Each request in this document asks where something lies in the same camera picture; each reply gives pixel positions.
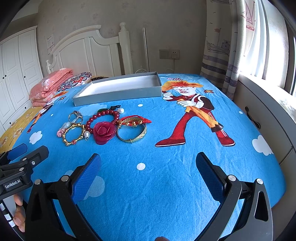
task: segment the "white headboard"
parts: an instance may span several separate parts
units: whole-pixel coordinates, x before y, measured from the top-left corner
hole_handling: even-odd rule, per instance
[[[47,72],[71,68],[74,75],[91,72],[93,76],[119,76],[121,74],[118,46],[120,44],[125,74],[133,74],[131,48],[126,23],[120,23],[117,37],[105,39],[100,35],[101,25],[78,29],[59,41],[51,54],[52,64],[46,60]]]

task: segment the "metal pole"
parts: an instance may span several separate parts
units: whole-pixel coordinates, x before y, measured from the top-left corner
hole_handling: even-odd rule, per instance
[[[147,72],[150,72],[145,28],[143,28],[143,37],[144,37],[144,47],[145,47],[145,57],[146,57]]]

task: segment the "red fabric rose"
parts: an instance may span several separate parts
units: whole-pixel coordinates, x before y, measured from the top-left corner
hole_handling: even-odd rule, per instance
[[[116,134],[116,126],[108,121],[94,125],[94,139],[98,145],[106,144]]]

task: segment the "bed post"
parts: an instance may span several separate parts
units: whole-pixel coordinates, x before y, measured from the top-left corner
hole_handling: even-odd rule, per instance
[[[47,69],[47,72],[50,74],[51,70],[49,69],[49,67],[50,67],[49,60],[46,60],[46,69]]]
[[[131,61],[131,45],[129,32],[126,30],[126,23],[120,23],[119,43],[122,52],[123,66],[125,74],[133,74],[133,65]]]

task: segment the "wall socket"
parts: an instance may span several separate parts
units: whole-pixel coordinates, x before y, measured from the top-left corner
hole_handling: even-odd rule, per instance
[[[180,59],[179,49],[160,49],[159,50],[160,59]]]

